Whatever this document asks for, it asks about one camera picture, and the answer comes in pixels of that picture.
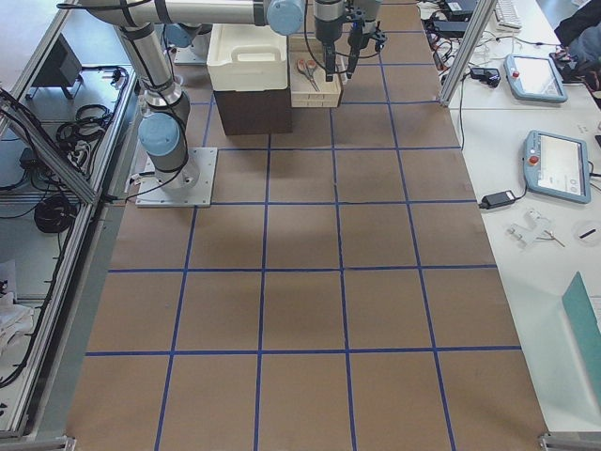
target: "tablet screen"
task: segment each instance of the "tablet screen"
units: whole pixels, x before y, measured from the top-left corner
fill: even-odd
[[[540,135],[541,161],[538,185],[550,190],[584,195],[580,144]]]
[[[527,94],[559,96],[561,94],[548,59],[514,56],[519,82]]]

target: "tablet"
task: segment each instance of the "tablet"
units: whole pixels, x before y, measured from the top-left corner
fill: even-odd
[[[531,131],[524,145],[524,179],[530,191],[588,204],[591,183],[586,143]]]
[[[551,58],[510,54],[505,73],[514,97],[522,101],[567,101],[567,94]]]

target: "white desk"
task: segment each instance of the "white desk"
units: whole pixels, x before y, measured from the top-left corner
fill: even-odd
[[[515,0],[515,5],[524,24],[518,34],[521,39],[557,41],[535,0]],[[492,52],[488,58],[501,58],[512,51],[510,39],[500,44],[490,42],[489,46]],[[550,50],[552,47],[523,44],[514,52],[540,55]],[[486,65],[501,64],[501,59],[492,59]],[[594,140],[601,133],[597,129],[601,112],[584,86],[569,86],[568,102],[559,105],[518,101],[502,69],[501,75],[496,89],[471,79],[465,81],[464,156],[478,198],[507,189],[517,195],[523,192],[521,150],[530,130],[583,139],[589,159],[601,167],[601,149]],[[459,96],[457,89],[451,103],[458,136]],[[536,242],[526,249],[518,245],[507,228],[512,223],[526,226],[529,209],[554,222],[553,231],[565,248],[554,241]],[[601,408],[563,311],[562,295],[577,271],[582,273],[589,294],[601,294],[601,245],[586,247],[574,232],[580,221],[601,220],[601,193],[593,190],[588,205],[528,193],[510,208],[484,211],[483,219],[548,429],[600,431]]]

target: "black round object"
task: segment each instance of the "black round object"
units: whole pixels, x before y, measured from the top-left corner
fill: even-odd
[[[57,194],[36,205],[34,221],[41,232],[60,233],[73,224],[76,214],[75,206],[65,196]]]

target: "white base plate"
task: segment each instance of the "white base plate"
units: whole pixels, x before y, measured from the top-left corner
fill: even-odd
[[[192,50],[190,50],[189,47],[187,47],[185,49],[177,49],[173,64],[179,64],[181,66],[206,66],[207,59],[198,56]]]
[[[190,158],[193,158],[200,176],[191,188],[181,190],[165,190],[159,188],[147,194],[136,197],[138,207],[208,207],[213,193],[215,166],[217,165],[217,148],[190,148]],[[154,164],[148,158],[145,171],[154,171]],[[159,182],[154,178],[143,179],[140,192],[155,188]]]

